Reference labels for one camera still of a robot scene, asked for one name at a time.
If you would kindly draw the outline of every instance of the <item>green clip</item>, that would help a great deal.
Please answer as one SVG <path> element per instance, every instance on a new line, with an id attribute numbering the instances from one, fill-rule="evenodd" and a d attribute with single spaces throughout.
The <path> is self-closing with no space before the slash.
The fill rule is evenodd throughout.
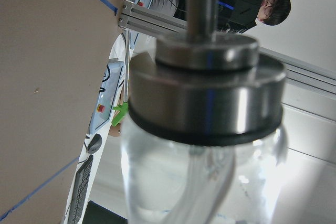
<path id="1" fill-rule="evenodd" d="M 120 111 L 113 119 L 112 119 L 112 126 L 116 126 L 118 123 L 121 122 L 121 120 L 124 118 L 124 116 L 128 112 L 128 103 L 123 102 L 122 105 L 118 105 L 117 107 L 113 107 L 114 110 Z"/>

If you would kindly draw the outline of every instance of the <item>computer mouse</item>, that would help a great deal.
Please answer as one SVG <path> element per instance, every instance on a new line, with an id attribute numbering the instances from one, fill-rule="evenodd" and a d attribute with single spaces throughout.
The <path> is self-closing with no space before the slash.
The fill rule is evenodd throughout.
<path id="1" fill-rule="evenodd" d="M 102 143 L 103 143 L 103 138 L 101 137 L 101 135 L 99 135 L 99 134 L 94 135 L 93 139 L 91 140 L 90 144 L 88 145 L 89 155 L 92 155 L 97 150 L 99 150 Z"/>

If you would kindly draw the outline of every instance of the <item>computer keyboard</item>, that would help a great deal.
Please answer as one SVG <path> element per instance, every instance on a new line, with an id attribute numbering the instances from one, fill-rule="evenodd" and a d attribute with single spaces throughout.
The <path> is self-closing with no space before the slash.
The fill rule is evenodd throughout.
<path id="1" fill-rule="evenodd" d="M 82 216 L 92 162 L 93 162 L 93 155 L 90 155 L 88 160 L 86 160 L 76 172 L 68 224 L 77 224 L 80 217 Z"/>

